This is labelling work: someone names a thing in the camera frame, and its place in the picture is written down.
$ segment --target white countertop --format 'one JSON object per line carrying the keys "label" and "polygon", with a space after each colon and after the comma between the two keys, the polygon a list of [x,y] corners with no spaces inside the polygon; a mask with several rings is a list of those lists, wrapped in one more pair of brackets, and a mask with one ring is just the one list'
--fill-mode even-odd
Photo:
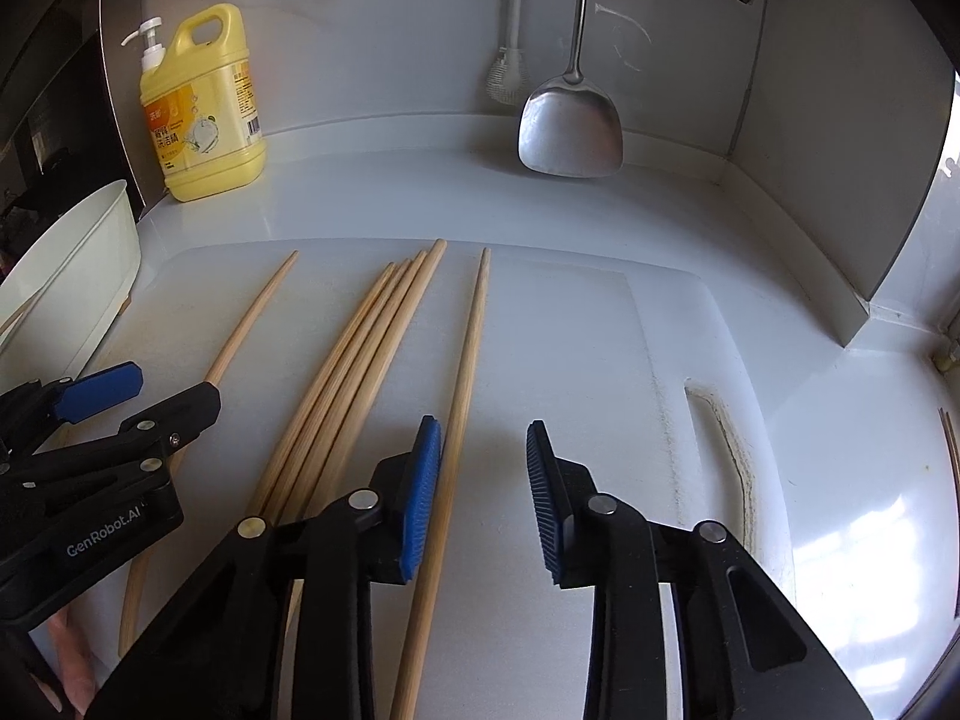
{"label": "white countertop", "polygon": [[696,274],[733,333],[767,423],[798,608],[877,720],[899,714],[954,632],[960,547],[937,413],[952,405],[943,380],[925,360],[837,346],[717,186],[642,167],[601,181],[555,179],[498,153],[268,159],[245,188],[188,204],[165,199],[139,231],[134,300],[179,252],[310,238],[443,237]]}

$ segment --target cutting board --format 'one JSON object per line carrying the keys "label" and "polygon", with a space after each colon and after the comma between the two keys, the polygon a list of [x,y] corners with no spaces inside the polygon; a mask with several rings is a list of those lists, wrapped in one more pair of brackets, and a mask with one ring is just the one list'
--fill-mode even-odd
{"label": "cutting board", "polygon": [[[185,522],[155,551],[141,624],[242,517],[262,467],[334,338],[410,241],[255,242],[169,260],[113,327],[88,370],[136,361],[136,400],[71,440],[198,382],[248,304],[293,248],[299,261],[222,381],[217,424],[176,479]],[[448,414],[480,245],[440,263],[367,420],[344,492],[409,449],[421,415]],[[493,247],[487,322],[462,457],[419,718],[577,718],[592,591],[544,569],[525,469],[543,419],[561,457],[651,520],[726,522],[792,595],[784,498],[750,380],[706,286],[691,274],[565,252]],[[121,568],[77,603],[96,656],[116,664]],[[412,586],[374,586],[378,712],[386,716]],[[666,623],[668,637],[674,637]],[[671,713],[678,716],[676,659]]]}

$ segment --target silver screw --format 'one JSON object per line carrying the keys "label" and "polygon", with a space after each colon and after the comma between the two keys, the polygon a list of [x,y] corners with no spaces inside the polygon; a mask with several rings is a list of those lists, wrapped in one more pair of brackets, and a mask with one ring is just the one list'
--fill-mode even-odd
{"label": "silver screw", "polygon": [[616,511],[616,498],[610,495],[593,495],[587,501],[587,507],[597,514],[613,514]]}
{"label": "silver screw", "polygon": [[700,538],[712,544],[722,544],[727,540],[727,529],[719,522],[709,519],[702,523],[697,530],[700,532]]}
{"label": "silver screw", "polygon": [[258,538],[258,536],[263,536],[265,530],[267,530],[267,523],[260,517],[247,517],[237,525],[237,533],[239,533],[240,538]]}
{"label": "silver screw", "polygon": [[379,500],[380,496],[373,490],[357,490],[356,493],[352,493],[347,498],[347,503],[350,504],[352,509],[357,509],[358,512],[366,512],[376,506]]}

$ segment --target bundle of chopsticks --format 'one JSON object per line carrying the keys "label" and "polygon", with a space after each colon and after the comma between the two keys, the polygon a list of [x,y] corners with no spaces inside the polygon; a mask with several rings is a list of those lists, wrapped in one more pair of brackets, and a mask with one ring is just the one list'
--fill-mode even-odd
{"label": "bundle of chopsticks", "polygon": [[[438,240],[429,251],[421,250],[413,260],[390,263],[383,269],[337,338],[277,442],[248,503],[248,517],[263,517],[275,525],[286,524],[315,517],[336,499],[347,460],[352,455],[392,359],[445,250],[446,242]],[[256,317],[296,261],[296,255],[298,252],[293,252],[287,258],[253,301],[213,362],[206,381],[219,384]],[[434,494],[424,558],[416,577],[391,720],[412,720],[416,708],[483,330],[490,259],[491,252],[485,248],[446,425],[440,476]],[[182,453],[171,459],[171,475],[176,472],[182,459]],[[149,550],[141,553],[133,561],[128,573],[127,595],[120,625],[121,656],[136,640],[139,601],[149,559]],[[288,625],[293,619],[301,591],[302,584],[295,584]]]}

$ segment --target yellow bottle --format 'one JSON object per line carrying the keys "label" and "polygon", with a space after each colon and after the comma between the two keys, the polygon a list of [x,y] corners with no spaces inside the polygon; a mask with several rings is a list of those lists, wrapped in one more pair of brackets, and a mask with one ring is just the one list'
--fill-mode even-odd
{"label": "yellow bottle", "polygon": [[[196,44],[193,30],[219,20],[220,34]],[[240,10],[219,4],[185,20],[170,49],[157,42],[160,19],[146,20],[124,45],[143,35],[140,104],[147,115],[167,188],[195,200],[253,181],[267,143],[250,79],[250,51]]]}

